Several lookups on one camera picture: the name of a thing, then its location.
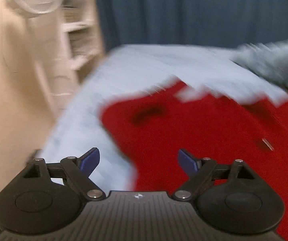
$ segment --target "white bedding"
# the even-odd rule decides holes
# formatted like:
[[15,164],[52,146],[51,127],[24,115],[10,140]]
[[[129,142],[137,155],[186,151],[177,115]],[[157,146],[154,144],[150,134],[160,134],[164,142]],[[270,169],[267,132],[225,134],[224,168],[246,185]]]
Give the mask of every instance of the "white bedding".
[[106,193],[132,188],[135,170],[101,127],[98,108],[110,98],[142,91],[178,76],[194,88],[203,85],[239,103],[265,92],[276,105],[288,95],[250,71],[233,63],[234,50],[200,46],[127,45],[115,49],[84,82],[63,113],[41,157],[59,162],[81,156],[92,147],[101,153],[91,179]]

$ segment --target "blue curtain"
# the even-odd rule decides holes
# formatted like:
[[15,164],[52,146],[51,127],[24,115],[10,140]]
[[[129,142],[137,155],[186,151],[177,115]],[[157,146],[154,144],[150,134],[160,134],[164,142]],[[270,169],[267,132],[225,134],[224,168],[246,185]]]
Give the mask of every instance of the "blue curtain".
[[96,0],[106,50],[122,44],[234,48],[288,39],[288,0]]

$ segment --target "red cloth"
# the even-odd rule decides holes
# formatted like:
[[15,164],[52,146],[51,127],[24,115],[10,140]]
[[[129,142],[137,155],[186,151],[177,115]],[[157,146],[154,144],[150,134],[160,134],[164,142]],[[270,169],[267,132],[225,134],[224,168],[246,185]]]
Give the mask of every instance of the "red cloth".
[[243,159],[283,198],[286,212],[278,233],[288,240],[288,102],[278,108],[268,99],[241,106],[207,95],[183,103],[173,95],[186,86],[179,81],[103,110],[104,127],[137,168],[136,191],[172,193],[182,185],[188,178],[177,161],[181,148],[222,164]]

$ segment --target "shelf board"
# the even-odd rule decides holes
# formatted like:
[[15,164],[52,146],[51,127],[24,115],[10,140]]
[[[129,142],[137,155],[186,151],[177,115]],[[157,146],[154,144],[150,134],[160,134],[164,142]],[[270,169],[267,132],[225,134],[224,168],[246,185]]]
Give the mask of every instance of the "shelf board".
[[80,21],[80,22],[72,22],[72,23],[63,23],[62,29],[63,29],[63,32],[73,32],[73,31],[89,28],[93,24],[94,24],[93,21]]
[[98,49],[93,49],[88,55],[78,55],[69,61],[69,65],[72,70],[80,70],[86,63],[98,55],[100,51]]

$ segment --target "gray fur fabric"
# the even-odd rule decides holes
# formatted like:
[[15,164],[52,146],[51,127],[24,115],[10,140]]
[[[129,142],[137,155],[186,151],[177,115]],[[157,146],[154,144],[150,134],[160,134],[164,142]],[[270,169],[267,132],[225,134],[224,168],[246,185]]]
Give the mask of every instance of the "gray fur fabric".
[[243,45],[232,61],[273,84],[288,88],[288,41]]

